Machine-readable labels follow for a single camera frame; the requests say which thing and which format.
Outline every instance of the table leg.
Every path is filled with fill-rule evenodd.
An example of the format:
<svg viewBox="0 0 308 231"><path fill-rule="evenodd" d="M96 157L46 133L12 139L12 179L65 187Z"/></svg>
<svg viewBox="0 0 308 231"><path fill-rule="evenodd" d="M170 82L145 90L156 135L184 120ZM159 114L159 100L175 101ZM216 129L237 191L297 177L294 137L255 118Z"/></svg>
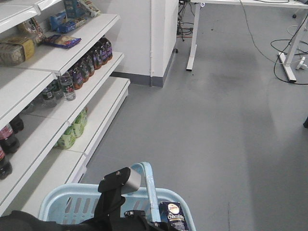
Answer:
<svg viewBox="0 0 308 231"><path fill-rule="evenodd" d="M196 4L196 9L194 13L194 21L193 21L193 31L192 31L192 46L191 46L191 52L189 55L186 71L192 71L193 69L193 61L194 57L196 55L196 49L197 49L197 31L198 31L198 24L199 24L199 16L200 16L200 9L201 7L204 7L204 3L198 3Z"/></svg>
<svg viewBox="0 0 308 231"><path fill-rule="evenodd" d="M298 32L292 39L291 47L288 51L288 54L284 55L284 53L282 53L282 52L278 53L279 59L283 63L282 66L285 70L285 73L286 73L290 83L296 82L295 75L293 74L293 71L291 69L291 62L294 58L297 46L298 46L298 44L299 44L299 42L300 42L300 40L301 40L301 38L304 34L304 29L305 29L305 26L306 26L307 20L308 20L308 17L306 17L307 13L308 13L308 10L305 10L305 13L302 15L302 18L298 22L298 26L297 26Z"/></svg>

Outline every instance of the shopping basket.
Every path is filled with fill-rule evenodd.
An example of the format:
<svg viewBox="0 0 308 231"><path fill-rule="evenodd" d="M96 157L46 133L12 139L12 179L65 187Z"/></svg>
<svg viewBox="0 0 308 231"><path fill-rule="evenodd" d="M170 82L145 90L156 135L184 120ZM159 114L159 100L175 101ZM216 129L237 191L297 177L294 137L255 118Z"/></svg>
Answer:
<svg viewBox="0 0 308 231"><path fill-rule="evenodd" d="M155 188L153 172L148 162L131 166L144 175L146 187L127 193L121 206L121 215L128 210L144 210L147 220L160 221L158 204L162 201L180 202L190 231L196 231L193 218L186 202L175 192ZM51 191L43 200L38 218L55 221L58 224L78 224L94 216L94 210L101 195L97 184L64 184Z"/></svg>

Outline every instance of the pipe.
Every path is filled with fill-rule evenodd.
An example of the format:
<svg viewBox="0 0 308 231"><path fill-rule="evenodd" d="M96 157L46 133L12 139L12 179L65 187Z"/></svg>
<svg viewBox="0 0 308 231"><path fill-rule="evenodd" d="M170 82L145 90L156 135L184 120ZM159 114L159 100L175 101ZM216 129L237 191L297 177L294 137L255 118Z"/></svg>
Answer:
<svg viewBox="0 0 308 231"><path fill-rule="evenodd" d="M150 87L153 86L153 74L154 74L154 0L150 0Z"/></svg>

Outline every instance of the food package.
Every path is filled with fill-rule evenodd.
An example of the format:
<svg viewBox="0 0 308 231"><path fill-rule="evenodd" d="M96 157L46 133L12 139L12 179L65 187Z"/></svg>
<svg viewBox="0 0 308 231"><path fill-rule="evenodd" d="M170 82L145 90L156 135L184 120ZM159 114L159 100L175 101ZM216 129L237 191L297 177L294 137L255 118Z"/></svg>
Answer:
<svg viewBox="0 0 308 231"><path fill-rule="evenodd" d="M64 0L64 6L68 18L78 18L85 14L80 7L79 0Z"/></svg>
<svg viewBox="0 0 308 231"><path fill-rule="evenodd" d="M17 27L21 32L31 35L35 45L40 45L45 39L43 30L35 18L30 18L20 23Z"/></svg>
<svg viewBox="0 0 308 231"><path fill-rule="evenodd" d="M44 43L46 45L68 49L68 48L76 46L80 41L81 41L81 38L75 38L71 36L56 34L48 38L45 38Z"/></svg>
<svg viewBox="0 0 308 231"><path fill-rule="evenodd" d="M84 125L81 123L81 120L82 120L81 114L79 114L73 122L73 129L74 129L76 138L82 135L84 128L85 128Z"/></svg>
<svg viewBox="0 0 308 231"><path fill-rule="evenodd" d="M79 0L80 7L92 18L101 14L101 11L90 0Z"/></svg>
<svg viewBox="0 0 308 231"><path fill-rule="evenodd" d="M0 43L0 65L15 66L25 61L23 46Z"/></svg>
<svg viewBox="0 0 308 231"><path fill-rule="evenodd" d="M56 31L58 26L66 23L66 13L65 12L60 12L54 16L49 17L49 23L51 26L52 31Z"/></svg>
<svg viewBox="0 0 308 231"><path fill-rule="evenodd" d="M14 36L0 40L0 65L21 64L34 55L34 43L27 37Z"/></svg>
<svg viewBox="0 0 308 231"><path fill-rule="evenodd" d="M64 134L59 138L58 144L60 148L67 149L72 147L75 141L76 141L76 136L74 133L73 126L69 126L65 130Z"/></svg>
<svg viewBox="0 0 308 231"><path fill-rule="evenodd" d="M179 202L161 202L159 213L162 222L169 223L179 231L188 231L187 222Z"/></svg>
<svg viewBox="0 0 308 231"><path fill-rule="evenodd" d="M67 23L63 23L58 26L57 32L59 33L67 33L72 30L75 30L76 28L84 25L86 23L85 17L79 17L73 20L68 21Z"/></svg>

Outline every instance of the water bottle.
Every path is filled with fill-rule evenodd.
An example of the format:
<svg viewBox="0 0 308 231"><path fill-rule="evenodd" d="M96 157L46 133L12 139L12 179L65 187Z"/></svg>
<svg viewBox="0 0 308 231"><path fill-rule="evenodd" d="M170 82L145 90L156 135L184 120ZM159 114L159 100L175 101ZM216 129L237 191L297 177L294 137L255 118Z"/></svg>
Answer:
<svg viewBox="0 0 308 231"><path fill-rule="evenodd" d="M56 99L57 99L57 100L62 99L62 98L63 98L63 92L62 92L62 90L61 90L59 80L54 79L54 80L51 82L51 86L52 86L52 91L53 91L54 96L56 97Z"/></svg>
<svg viewBox="0 0 308 231"><path fill-rule="evenodd" d="M68 72L65 72L62 76L59 76L62 91L66 100L71 101L76 98L72 77Z"/></svg>
<svg viewBox="0 0 308 231"><path fill-rule="evenodd" d="M52 91L52 85L49 84L45 89L42 91L43 96L43 106L52 108L57 105L56 97Z"/></svg>

